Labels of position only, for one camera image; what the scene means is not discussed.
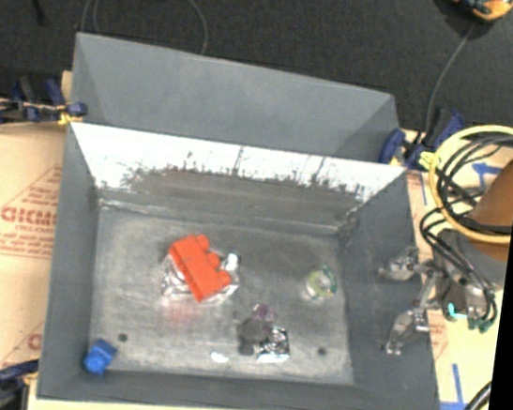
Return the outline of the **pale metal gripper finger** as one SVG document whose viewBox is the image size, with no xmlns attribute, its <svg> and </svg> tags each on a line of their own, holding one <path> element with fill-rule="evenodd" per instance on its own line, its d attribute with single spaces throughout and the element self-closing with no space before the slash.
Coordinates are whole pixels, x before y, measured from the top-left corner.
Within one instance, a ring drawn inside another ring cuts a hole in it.
<svg viewBox="0 0 513 410">
<path fill-rule="evenodd" d="M 408 281 L 419 264 L 419 248 L 408 246 L 378 268 L 378 276 L 387 281 Z"/>
<path fill-rule="evenodd" d="M 430 326 L 424 309 L 410 309 L 400 313 L 394 320 L 385 343 L 388 355 L 399 356 L 403 347 L 428 335 Z"/>
</svg>

